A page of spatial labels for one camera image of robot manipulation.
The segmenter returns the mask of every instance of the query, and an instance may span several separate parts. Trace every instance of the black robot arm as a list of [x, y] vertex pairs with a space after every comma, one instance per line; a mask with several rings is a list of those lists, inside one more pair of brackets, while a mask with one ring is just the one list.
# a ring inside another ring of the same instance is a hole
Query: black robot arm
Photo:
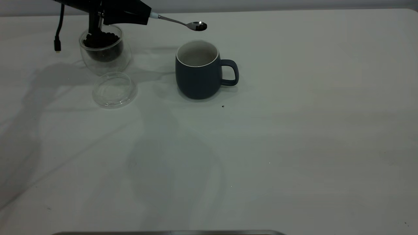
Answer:
[[151, 8], [140, 0], [54, 0], [89, 14], [89, 33], [115, 23], [148, 24]]

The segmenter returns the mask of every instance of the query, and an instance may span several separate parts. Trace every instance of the spoon handle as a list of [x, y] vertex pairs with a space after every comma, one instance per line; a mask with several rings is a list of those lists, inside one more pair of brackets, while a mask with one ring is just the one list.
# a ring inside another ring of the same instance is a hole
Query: spoon handle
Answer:
[[183, 23], [183, 22], [180, 22], [180, 21], [178, 21], [178, 20], [173, 20], [173, 19], [170, 19], [170, 18], [167, 18], [167, 17], [161, 16], [161, 15], [159, 15], [159, 14], [155, 13], [155, 12], [151, 12], [150, 17], [151, 17], [151, 18], [155, 18], [155, 19], [161, 19], [161, 20], [171, 21], [171, 22], [178, 23], [178, 24], [182, 24], [182, 25], [186, 26], [186, 24], [185, 24], [185, 23]]

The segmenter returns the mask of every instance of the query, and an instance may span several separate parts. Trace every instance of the mug rim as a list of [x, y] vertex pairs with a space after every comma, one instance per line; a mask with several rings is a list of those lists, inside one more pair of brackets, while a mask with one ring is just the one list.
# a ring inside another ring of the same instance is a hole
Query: mug rim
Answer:
[[[215, 56], [215, 58], [211, 61], [211, 62], [209, 62], [209, 63], [207, 63], [207, 64], [204, 64], [204, 65], [199, 65], [199, 66], [192, 66], [192, 65], [188, 65], [188, 64], [185, 64], [185, 63], [183, 63], [179, 58], [178, 58], [178, 51], [183, 47], [183, 46], [185, 46], [185, 45], [187, 45], [187, 44], [189, 44], [189, 43], [192, 43], [192, 42], [196, 42], [196, 41], [200, 41], [200, 42], [205, 42], [205, 43], [208, 43], [208, 44], [210, 44], [210, 45], [212, 45], [215, 49], [216, 49], [216, 56]], [[186, 42], [185, 44], [183, 44], [183, 45], [181, 45], [179, 48], [177, 48], [177, 51], [176, 51], [176, 59], [182, 64], [182, 65], [184, 65], [184, 66], [187, 66], [187, 67], [191, 67], [191, 68], [201, 68], [201, 67], [205, 67], [205, 66], [207, 66], [207, 65], [210, 65], [210, 64], [212, 64], [216, 59], [218, 59], [218, 57], [219, 57], [219, 49], [214, 45], [214, 44], [212, 44], [212, 43], [210, 43], [210, 42], [208, 42], [208, 41], [205, 41], [205, 40], [192, 40], [192, 41], [188, 41], [188, 42]]]

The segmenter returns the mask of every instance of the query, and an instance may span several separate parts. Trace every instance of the black cable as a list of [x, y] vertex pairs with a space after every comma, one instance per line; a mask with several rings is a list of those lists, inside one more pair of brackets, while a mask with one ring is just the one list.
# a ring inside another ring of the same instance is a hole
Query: black cable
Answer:
[[65, 5], [61, 4], [61, 15], [59, 16], [58, 29], [56, 29], [55, 33], [54, 48], [57, 53], [61, 51], [61, 41], [59, 40], [59, 32], [61, 31], [62, 21], [64, 20], [64, 7]]

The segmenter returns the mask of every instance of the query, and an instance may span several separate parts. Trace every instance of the cable connector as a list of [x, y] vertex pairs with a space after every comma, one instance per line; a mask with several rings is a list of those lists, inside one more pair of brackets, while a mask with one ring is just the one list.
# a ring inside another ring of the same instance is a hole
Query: cable connector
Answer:
[[57, 53], [61, 51], [61, 41], [59, 40], [59, 36], [55, 36], [54, 49], [55, 49], [55, 52]]

